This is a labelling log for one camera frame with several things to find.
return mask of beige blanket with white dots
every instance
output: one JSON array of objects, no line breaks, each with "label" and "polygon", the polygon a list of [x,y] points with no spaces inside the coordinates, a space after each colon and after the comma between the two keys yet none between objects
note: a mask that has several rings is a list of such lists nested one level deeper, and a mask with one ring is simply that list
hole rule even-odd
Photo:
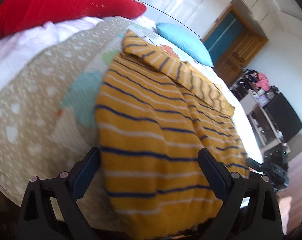
[{"label": "beige blanket with white dots", "polygon": [[[75,34],[34,57],[0,93],[0,190],[17,205],[31,176],[54,178],[99,145],[95,99],[128,28],[142,27],[115,17]],[[101,171],[78,205],[92,227],[121,230]]]}]

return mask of black television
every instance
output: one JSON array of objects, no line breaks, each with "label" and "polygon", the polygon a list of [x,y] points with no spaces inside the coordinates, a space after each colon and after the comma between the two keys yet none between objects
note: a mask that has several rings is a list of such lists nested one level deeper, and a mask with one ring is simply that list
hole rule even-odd
[{"label": "black television", "polygon": [[302,129],[300,118],[282,93],[277,94],[264,108],[282,132],[285,142]]}]

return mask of yellow striped sweater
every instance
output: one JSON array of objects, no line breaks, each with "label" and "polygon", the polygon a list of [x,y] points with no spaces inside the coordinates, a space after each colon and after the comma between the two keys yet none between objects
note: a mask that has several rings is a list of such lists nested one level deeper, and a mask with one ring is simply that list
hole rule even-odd
[{"label": "yellow striped sweater", "polygon": [[233,111],[220,88],[189,63],[126,33],[95,117],[107,193],[132,238],[175,234],[216,216],[222,202],[197,154],[205,147],[230,171],[248,175]]}]

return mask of pink clothing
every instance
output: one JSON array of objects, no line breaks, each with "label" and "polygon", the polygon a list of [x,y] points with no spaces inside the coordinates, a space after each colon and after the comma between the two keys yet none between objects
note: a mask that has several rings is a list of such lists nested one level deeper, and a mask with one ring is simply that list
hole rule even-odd
[{"label": "pink clothing", "polygon": [[255,84],[257,87],[262,88],[264,91],[268,91],[270,89],[269,81],[263,73],[258,74],[258,82]]}]

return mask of wooden door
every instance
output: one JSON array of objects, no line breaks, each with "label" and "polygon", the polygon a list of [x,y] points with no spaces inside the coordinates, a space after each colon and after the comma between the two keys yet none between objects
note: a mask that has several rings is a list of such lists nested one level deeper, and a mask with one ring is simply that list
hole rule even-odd
[{"label": "wooden door", "polygon": [[230,87],[267,41],[267,38],[252,31],[242,31],[214,63],[214,71]]},{"label": "wooden door", "polygon": [[289,162],[289,186],[278,192],[280,197],[292,197],[288,232],[302,222],[302,152]]}]

